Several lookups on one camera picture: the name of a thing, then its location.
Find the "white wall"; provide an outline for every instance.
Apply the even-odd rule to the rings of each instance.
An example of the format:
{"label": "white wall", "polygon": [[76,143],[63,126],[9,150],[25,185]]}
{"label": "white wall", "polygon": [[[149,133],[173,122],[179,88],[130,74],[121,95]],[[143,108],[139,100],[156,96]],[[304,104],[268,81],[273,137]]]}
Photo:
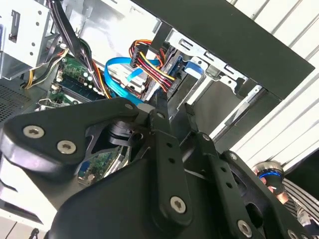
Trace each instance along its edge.
{"label": "white wall", "polygon": [[274,36],[317,69],[232,147],[250,167],[275,160],[288,170],[319,148],[319,51],[310,57],[311,52],[319,49],[319,1],[238,0],[235,6],[249,17],[265,6],[255,22],[272,33],[297,3]]}

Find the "blue component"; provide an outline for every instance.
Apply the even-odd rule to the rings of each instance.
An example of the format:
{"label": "blue component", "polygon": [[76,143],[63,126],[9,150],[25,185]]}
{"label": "blue component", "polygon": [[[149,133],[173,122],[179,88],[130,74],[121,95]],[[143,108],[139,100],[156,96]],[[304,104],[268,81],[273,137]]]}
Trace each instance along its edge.
{"label": "blue component", "polygon": [[193,77],[200,79],[201,75],[203,74],[203,69],[201,69],[198,65],[196,65],[195,63],[192,62],[188,62],[185,69],[185,72],[189,73],[190,75],[192,75]]}
{"label": "blue component", "polygon": [[135,71],[133,71],[128,77],[127,80],[128,82],[130,82],[134,77],[138,76],[139,74],[141,74],[143,72],[142,69],[138,68]]}
{"label": "blue component", "polygon": [[268,176],[268,175],[275,175],[275,176],[281,177],[281,175],[279,173],[269,172],[269,173],[264,173],[264,174],[260,175],[259,178],[263,178],[263,177]]}
{"label": "blue component", "polygon": [[[126,99],[128,99],[129,101],[131,101],[133,104],[138,105],[143,103],[143,101],[141,101],[139,98],[135,97],[134,95],[132,95],[130,92],[126,91],[125,89],[123,89],[118,83],[116,83],[115,81],[113,81],[112,77],[110,76],[110,73],[108,71],[108,67],[114,64],[130,64],[131,59],[128,57],[116,57],[113,59],[110,59],[107,61],[107,63],[105,64],[105,69],[104,69],[104,78],[105,78],[105,83],[107,84],[108,87],[110,87],[117,95],[119,95],[120,97],[124,97]],[[152,64],[159,64],[159,60],[151,60]],[[140,73],[142,73],[142,70],[140,71],[139,74],[137,74],[139,71],[139,69],[135,70],[132,74],[134,76],[139,75]]]}

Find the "green circuit board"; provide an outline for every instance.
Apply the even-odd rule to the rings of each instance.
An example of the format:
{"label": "green circuit board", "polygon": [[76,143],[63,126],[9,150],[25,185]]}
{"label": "green circuit board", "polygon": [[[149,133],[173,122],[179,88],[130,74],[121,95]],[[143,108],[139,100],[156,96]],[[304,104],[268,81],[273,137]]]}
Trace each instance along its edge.
{"label": "green circuit board", "polygon": [[82,66],[76,59],[71,57],[63,58],[62,67],[63,74],[74,79],[84,79],[83,74],[87,72],[87,69],[84,66]]}

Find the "black wire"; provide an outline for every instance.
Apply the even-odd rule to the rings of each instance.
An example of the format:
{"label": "black wire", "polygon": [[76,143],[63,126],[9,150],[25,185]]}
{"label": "black wire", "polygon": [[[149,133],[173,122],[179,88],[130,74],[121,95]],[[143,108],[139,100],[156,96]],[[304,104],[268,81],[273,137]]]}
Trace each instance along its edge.
{"label": "black wire", "polygon": [[80,59],[82,55],[82,47],[78,37],[66,17],[62,5],[59,0],[49,0],[49,7],[52,9],[52,18],[58,28],[63,40],[67,43],[69,50],[76,59]]}
{"label": "black wire", "polygon": [[49,63],[49,65],[48,65],[48,68],[46,68],[45,72],[44,72],[40,77],[38,77],[36,80],[34,80],[34,81],[32,82],[32,85],[34,85],[34,84],[36,84],[36,83],[42,81],[43,79],[45,79],[45,78],[48,76],[48,74],[50,73],[50,70],[51,70],[51,68],[52,68],[53,63],[54,63],[57,59],[59,59],[60,57],[61,57],[61,56],[53,57],[53,58],[50,60],[50,63]]}
{"label": "black wire", "polygon": [[60,38],[60,34],[57,35],[57,36],[54,38],[54,40],[52,41],[51,46],[50,46],[50,49],[49,49],[49,52],[48,52],[48,55],[47,55],[46,60],[45,60],[45,62],[44,62],[45,64],[48,63],[48,62],[51,60],[51,58],[53,57],[53,54],[54,54],[54,52],[55,52],[55,48],[56,48],[56,46],[57,46],[57,43],[58,43],[59,38]]}
{"label": "black wire", "polygon": [[15,224],[13,225],[13,227],[11,228],[11,230],[9,231],[8,235],[6,235],[5,239],[7,239],[10,235],[10,233],[12,232],[13,228],[15,227],[15,225],[17,224],[17,222],[15,222]]}

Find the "bolt head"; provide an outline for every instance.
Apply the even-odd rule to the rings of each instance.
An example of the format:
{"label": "bolt head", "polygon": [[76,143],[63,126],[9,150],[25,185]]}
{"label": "bolt head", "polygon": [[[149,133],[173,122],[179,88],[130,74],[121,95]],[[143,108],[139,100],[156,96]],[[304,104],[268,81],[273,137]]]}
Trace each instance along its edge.
{"label": "bolt head", "polygon": [[242,234],[244,234],[247,238],[251,238],[253,236],[253,232],[251,231],[250,226],[243,220],[239,220],[237,222],[237,226]]}
{"label": "bolt head", "polygon": [[182,198],[177,197],[177,196],[173,196],[170,199],[170,206],[177,212],[180,214],[183,214],[186,212],[186,204],[185,202],[182,200]]}
{"label": "bolt head", "polygon": [[237,160],[237,156],[236,156],[235,154],[233,154],[233,153],[230,153],[230,154],[229,154],[229,157],[230,157],[231,159],[233,159],[233,160]]}
{"label": "bolt head", "polygon": [[133,109],[133,106],[131,106],[130,104],[125,104],[125,107],[132,110]]}
{"label": "bolt head", "polygon": [[68,140],[58,142],[57,149],[63,154],[73,154],[76,151],[76,145]]}
{"label": "bolt head", "polygon": [[162,119],[165,118],[161,113],[157,113],[157,116],[161,117]]}
{"label": "bolt head", "polygon": [[207,140],[207,141],[210,141],[210,137],[209,137],[208,135],[206,135],[206,134],[203,134],[203,138],[204,138],[205,140]]}
{"label": "bolt head", "polygon": [[44,136],[44,130],[36,125],[24,127],[23,134],[29,138],[41,138]]}
{"label": "bolt head", "polygon": [[297,235],[292,230],[288,230],[288,235],[291,239],[298,239]]}

